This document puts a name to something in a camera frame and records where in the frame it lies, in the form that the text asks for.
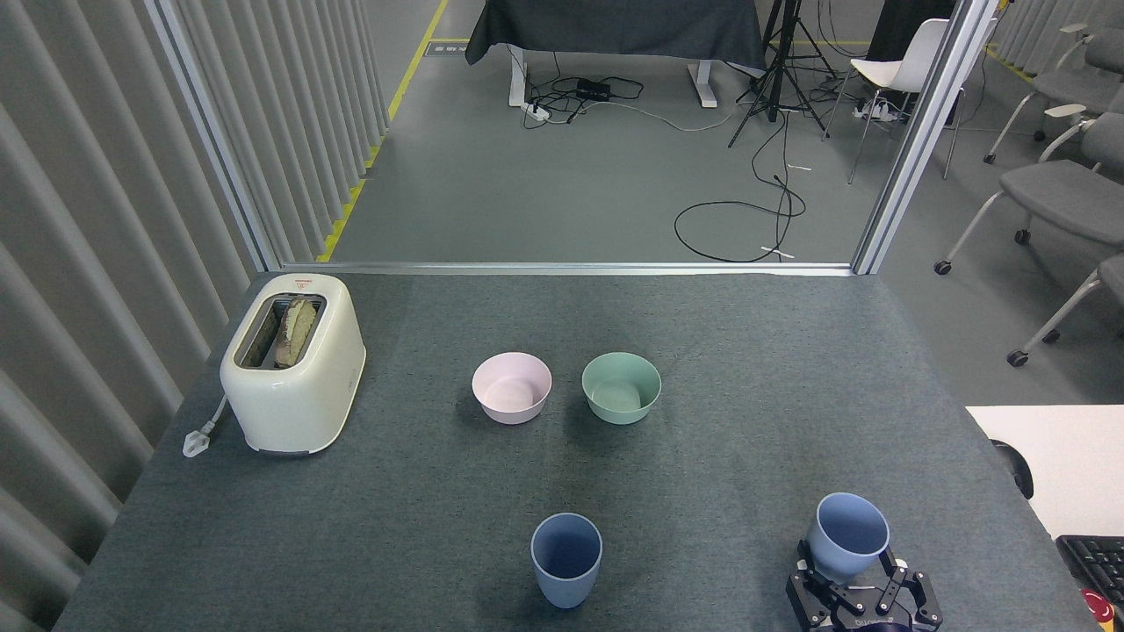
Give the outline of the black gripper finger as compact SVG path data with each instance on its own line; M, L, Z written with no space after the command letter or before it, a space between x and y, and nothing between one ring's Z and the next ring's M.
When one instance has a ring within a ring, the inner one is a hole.
M876 616L898 629L940 629L943 613L930 576L912 571L889 548L878 559L887 583L876 592Z
M846 629L839 623L839 608L847 601L847 586L831 581L815 567L812 548L797 544L797 568L788 575L786 594L801 629Z

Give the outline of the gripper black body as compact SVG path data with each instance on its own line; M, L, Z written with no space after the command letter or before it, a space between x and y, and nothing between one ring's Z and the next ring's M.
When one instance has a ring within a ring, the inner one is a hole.
M830 612L828 621L832 631L907 631L907 610L892 607L886 614L876 610L855 614L846 607L836 607Z

